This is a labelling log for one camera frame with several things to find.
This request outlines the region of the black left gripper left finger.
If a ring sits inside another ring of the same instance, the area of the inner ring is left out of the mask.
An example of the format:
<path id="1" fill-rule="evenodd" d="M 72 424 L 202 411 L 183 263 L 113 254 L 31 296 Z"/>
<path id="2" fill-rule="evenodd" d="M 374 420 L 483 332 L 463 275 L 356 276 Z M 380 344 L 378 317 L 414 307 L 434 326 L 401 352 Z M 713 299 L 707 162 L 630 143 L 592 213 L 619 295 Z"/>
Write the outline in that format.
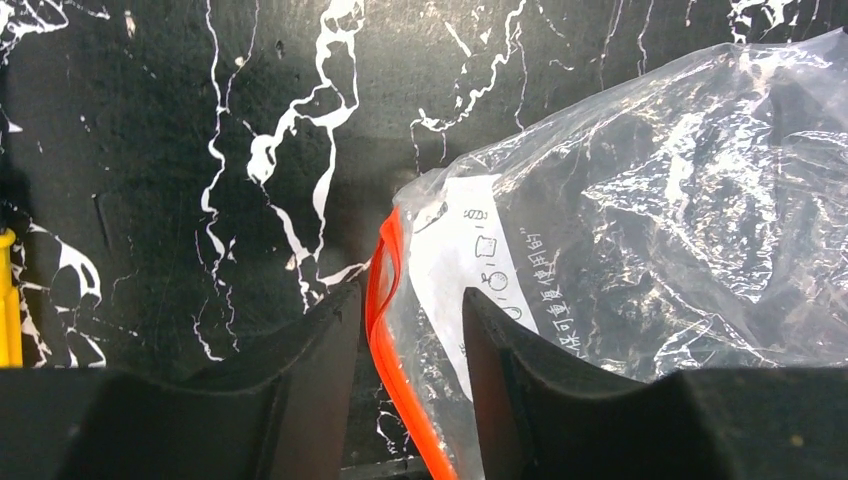
<path id="1" fill-rule="evenodd" d="M 361 329 L 347 283 L 175 383 L 103 372 L 62 479 L 336 479 Z"/>

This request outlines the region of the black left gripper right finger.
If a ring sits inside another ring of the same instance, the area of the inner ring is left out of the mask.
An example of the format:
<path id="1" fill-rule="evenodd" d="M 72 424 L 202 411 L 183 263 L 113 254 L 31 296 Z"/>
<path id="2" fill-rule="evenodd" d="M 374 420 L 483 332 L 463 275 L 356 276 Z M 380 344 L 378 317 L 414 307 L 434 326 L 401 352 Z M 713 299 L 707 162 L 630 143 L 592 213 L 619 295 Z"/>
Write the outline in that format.
<path id="1" fill-rule="evenodd" d="M 489 479 L 843 479 L 843 368 L 683 370 L 577 358 L 469 288 L 463 328 Z"/>

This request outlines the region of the clear zip bag orange zipper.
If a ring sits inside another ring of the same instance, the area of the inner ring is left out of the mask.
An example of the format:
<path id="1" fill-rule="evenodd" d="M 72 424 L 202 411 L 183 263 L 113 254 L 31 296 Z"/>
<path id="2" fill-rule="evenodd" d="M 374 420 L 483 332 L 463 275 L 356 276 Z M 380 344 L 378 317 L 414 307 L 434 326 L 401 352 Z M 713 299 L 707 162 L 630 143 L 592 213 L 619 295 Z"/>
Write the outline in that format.
<path id="1" fill-rule="evenodd" d="M 725 43 L 423 174 L 366 294 L 430 475 L 484 475 L 462 328 L 481 290 L 547 346 L 649 382 L 847 362 L 847 34 Z"/>

